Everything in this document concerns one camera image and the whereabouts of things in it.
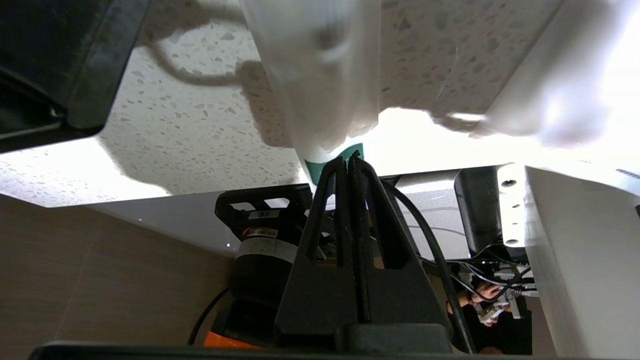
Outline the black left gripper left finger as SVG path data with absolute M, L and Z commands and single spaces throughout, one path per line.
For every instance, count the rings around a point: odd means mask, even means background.
M 329 194 L 336 200 L 334 267 L 322 265 L 316 258 Z M 358 322 L 353 244 L 346 164 L 338 157 L 323 168 L 302 231 L 275 319 L 274 341 L 278 347 L 332 348 L 335 332 Z

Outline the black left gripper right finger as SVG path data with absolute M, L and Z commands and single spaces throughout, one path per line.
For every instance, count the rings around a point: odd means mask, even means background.
M 372 166 L 357 154 L 347 165 L 358 323 L 349 348 L 450 348 L 441 309 L 409 235 Z

